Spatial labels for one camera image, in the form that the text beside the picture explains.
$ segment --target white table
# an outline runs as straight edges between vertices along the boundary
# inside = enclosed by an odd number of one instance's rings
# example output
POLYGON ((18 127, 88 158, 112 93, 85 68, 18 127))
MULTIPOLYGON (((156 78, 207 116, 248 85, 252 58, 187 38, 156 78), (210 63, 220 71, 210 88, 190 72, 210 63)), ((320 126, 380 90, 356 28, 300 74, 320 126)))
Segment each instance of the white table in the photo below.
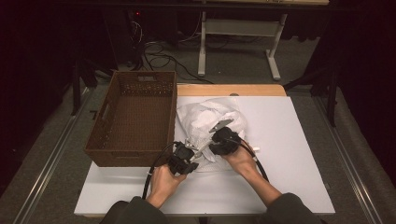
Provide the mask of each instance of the white table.
MULTIPOLYGON (((208 97, 178 97, 177 105, 208 97)), ((247 140, 257 153, 270 182, 281 192, 297 194, 316 214, 334 209, 303 129, 289 97, 237 96, 247 118, 247 140)), ((184 133, 176 124, 176 140, 184 133)), ((117 201, 141 196, 149 168, 90 168, 75 214, 103 216, 117 201)), ((161 209, 168 216, 254 215, 266 210, 256 193, 234 171, 193 173, 161 209)))

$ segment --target person's right hand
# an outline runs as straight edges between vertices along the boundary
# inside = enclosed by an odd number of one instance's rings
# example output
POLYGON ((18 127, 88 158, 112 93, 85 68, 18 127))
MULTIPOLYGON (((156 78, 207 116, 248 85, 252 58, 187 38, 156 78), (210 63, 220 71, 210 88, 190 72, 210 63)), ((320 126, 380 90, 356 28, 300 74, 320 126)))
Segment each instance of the person's right hand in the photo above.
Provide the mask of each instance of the person's right hand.
POLYGON ((233 169, 243 177, 246 177, 246 175, 249 174, 256 175, 259 173, 256 168, 256 162, 242 147, 239 147, 234 153, 230 153, 221 157, 230 163, 233 169))

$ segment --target brown basket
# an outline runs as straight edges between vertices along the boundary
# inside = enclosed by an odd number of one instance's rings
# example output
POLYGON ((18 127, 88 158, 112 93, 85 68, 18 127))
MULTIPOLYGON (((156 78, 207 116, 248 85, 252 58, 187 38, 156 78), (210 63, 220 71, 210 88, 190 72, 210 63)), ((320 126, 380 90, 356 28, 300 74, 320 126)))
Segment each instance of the brown basket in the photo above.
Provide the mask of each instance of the brown basket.
MULTIPOLYGON (((98 166, 151 166, 174 141, 175 72, 115 72, 85 152, 98 166)), ((164 164, 170 147, 158 164, 164 164)))

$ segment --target cable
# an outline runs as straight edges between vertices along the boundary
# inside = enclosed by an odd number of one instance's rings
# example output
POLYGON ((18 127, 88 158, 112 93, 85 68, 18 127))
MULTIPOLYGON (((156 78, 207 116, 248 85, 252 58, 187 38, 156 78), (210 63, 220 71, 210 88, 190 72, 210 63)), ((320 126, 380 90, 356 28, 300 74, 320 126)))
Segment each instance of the cable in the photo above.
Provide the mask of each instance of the cable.
POLYGON ((223 138, 223 139, 226 140, 226 141, 229 141, 229 142, 236 143, 238 146, 244 148, 248 152, 248 154, 250 154, 250 156, 253 158, 253 160, 256 162, 257 166, 259 167, 260 172, 262 173, 262 177, 266 181, 270 182, 268 180, 267 173, 265 173, 264 168, 262 167, 262 163, 259 161, 259 159, 257 159, 256 155, 253 152, 253 149, 251 148, 251 146, 248 144, 247 141, 245 141, 244 139, 241 139, 248 147, 246 147, 245 145, 243 145, 243 144, 241 144, 241 143, 239 143, 237 141, 234 141, 232 139, 228 139, 228 138, 223 138))
POLYGON ((190 37, 184 39, 184 40, 179 40, 178 43, 185 42, 185 41, 189 41, 189 40, 191 40, 191 39, 194 39, 194 38, 200 36, 200 35, 196 35, 196 33, 197 33, 197 31, 198 31, 198 27, 199 27, 199 23, 200 23, 200 21, 201 21, 201 18, 202 18, 202 13, 199 14, 198 22, 197 22, 197 25, 196 25, 195 30, 194 30, 194 32, 192 33, 192 35, 191 35, 190 37))
POLYGON ((155 165, 157 164, 158 160, 163 156, 163 153, 166 151, 166 149, 168 149, 169 147, 172 147, 174 144, 177 144, 177 142, 172 142, 171 144, 169 144, 168 146, 166 146, 158 155, 157 159, 155 159, 154 163, 152 163, 151 167, 149 168, 148 171, 148 177, 146 178, 146 183, 145 183, 145 187, 143 189, 143 195, 142 195, 142 199, 145 200, 146 196, 148 194, 148 189, 149 189, 149 181, 152 177, 152 173, 154 171, 155 165))
POLYGON ((187 72, 187 74, 188 74, 189 76, 194 77, 194 79, 190 79, 190 78, 184 78, 184 77, 179 76, 180 78, 182 78, 182 79, 184 79, 184 80, 198 80, 198 81, 206 82, 206 83, 209 83, 209 84, 214 84, 213 82, 211 82, 211 81, 209 81, 209 80, 206 80, 206 79, 204 79, 204 78, 200 78, 200 77, 198 77, 198 76, 193 75, 192 73, 190 73, 190 71, 187 69, 187 67, 184 66, 182 63, 180 63, 175 57, 163 53, 163 45, 161 45, 161 44, 159 44, 159 43, 156 43, 156 42, 151 42, 151 43, 149 43, 149 45, 145 46, 145 53, 144 53, 144 54, 145 54, 145 55, 147 54, 147 55, 154 56, 154 58, 152 58, 152 59, 150 59, 150 60, 147 60, 147 63, 148 63, 148 65, 150 66, 150 68, 162 68, 162 67, 165 67, 166 65, 168 65, 170 62, 173 62, 173 63, 175 63, 175 68, 174 68, 175 71, 177 71, 177 66, 179 65, 179 66, 181 66, 181 67, 187 72), (158 51, 155 52, 155 53, 146 53, 146 50, 147 50, 149 47, 151 47, 151 46, 160 46, 161 49, 158 50, 158 51), (158 60, 158 59, 166 59, 167 61, 166 61, 166 63, 164 63, 164 64, 162 64, 162 65, 153 66, 153 65, 152 65, 152 62, 155 61, 155 60, 158 60))

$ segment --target table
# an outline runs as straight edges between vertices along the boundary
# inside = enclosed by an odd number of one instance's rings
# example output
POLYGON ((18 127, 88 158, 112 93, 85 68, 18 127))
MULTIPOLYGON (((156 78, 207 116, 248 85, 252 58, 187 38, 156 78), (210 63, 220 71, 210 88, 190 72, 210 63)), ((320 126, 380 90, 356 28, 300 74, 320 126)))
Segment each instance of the table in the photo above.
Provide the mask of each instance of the table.
MULTIPOLYGON (((203 0, 206 2, 238 2, 238 3, 256 3, 256 4, 272 4, 277 3, 281 5, 328 5, 328 0, 203 0)), ((240 20, 219 20, 207 19, 206 12, 202 12, 201 22, 201 47, 198 60, 198 76, 205 76, 206 65, 206 34, 213 35, 250 35, 250 36, 267 36, 273 38, 273 44, 270 49, 265 51, 267 61, 270 65, 271 74, 274 80, 280 80, 280 74, 277 69, 276 60, 274 58, 277 44, 282 35, 283 27, 285 26, 288 14, 282 14, 278 21, 240 21, 240 20)))
MULTIPOLYGON (((247 140, 261 148, 257 157, 271 183, 282 192, 299 195, 314 213, 334 213, 291 100, 281 86, 179 85, 177 90, 178 105, 213 96, 240 95, 230 97, 238 101, 241 113, 247 117, 247 140)), ((175 140, 184 141, 184 138, 176 123, 175 140)), ((75 214, 103 216, 113 203, 141 195, 148 170, 148 167, 97 167, 92 163, 75 214)), ((162 207, 166 215, 257 215, 265 211, 254 190, 234 171, 194 172, 188 180, 162 207)))

